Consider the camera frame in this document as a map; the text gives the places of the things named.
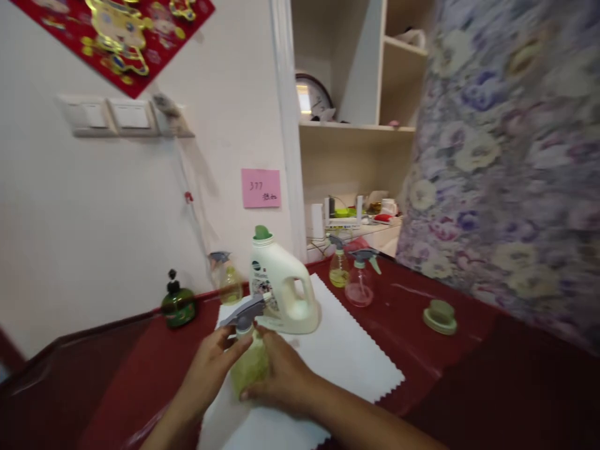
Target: white cloth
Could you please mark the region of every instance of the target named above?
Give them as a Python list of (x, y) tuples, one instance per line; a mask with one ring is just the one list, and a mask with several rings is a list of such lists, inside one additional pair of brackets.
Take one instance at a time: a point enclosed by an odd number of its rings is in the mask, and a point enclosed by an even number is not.
[[(306, 364), (332, 383), (375, 403), (404, 381), (379, 346), (340, 304), (325, 283), (311, 276), (321, 323), (311, 334), (282, 336)], [(242, 303), (221, 306), (220, 323)], [(240, 403), (229, 375), (206, 411), (198, 450), (311, 450), (329, 437), (322, 427), (262, 406)]]

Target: red tablecloth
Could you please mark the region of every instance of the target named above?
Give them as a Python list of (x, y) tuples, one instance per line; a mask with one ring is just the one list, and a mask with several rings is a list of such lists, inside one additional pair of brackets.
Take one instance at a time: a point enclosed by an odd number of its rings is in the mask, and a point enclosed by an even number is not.
[[(384, 408), (452, 448), (600, 443), (597, 359), (387, 260), (376, 300), (355, 308), (330, 284), (328, 267), (309, 270), (406, 377), (380, 401)], [(394, 284), (452, 304), (457, 334), (427, 328), (421, 315), (429, 298)], [(218, 299), (204, 298), (198, 318), (177, 331), (148, 314), (64, 338), (0, 389), (0, 448), (137, 448), (136, 437), (146, 435), (214, 329), (218, 308)], [(186, 448), (194, 445), (192, 436)], [(339, 448), (334, 441), (322, 447)]]

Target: red poster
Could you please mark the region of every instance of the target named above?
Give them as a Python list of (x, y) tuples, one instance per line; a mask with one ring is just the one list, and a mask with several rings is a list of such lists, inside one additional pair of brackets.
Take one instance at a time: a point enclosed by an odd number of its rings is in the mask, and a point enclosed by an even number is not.
[(210, 0), (11, 0), (132, 98), (214, 12)]

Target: person's hand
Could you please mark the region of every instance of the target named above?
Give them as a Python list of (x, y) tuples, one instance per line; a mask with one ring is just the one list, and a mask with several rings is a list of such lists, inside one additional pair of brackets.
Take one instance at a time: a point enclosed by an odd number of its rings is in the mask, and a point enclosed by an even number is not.
[(221, 327), (204, 338), (173, 400), (196, 422), (214, 401), (231, 366), (252, 344), (251, 333), (239, 341), (228, 339), (235, 330), (234, 326)]
[(266, 380), (248, 386), (240, 400), (257, 400), (294, 416), (309, 415), (313, 389), (322, 380), (276, 332), (257, 327), (271, 366)]

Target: jar lid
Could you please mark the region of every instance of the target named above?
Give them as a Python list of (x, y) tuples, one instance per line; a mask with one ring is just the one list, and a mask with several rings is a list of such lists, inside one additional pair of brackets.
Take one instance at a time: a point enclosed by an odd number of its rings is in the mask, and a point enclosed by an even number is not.
[(454, 318), (454, 308), (449, 303), (438, 299), (433, 299), (429, 307), (423, 311), (423, 321), (432, 330), (447, 336), (452, 336), (458, 328)]

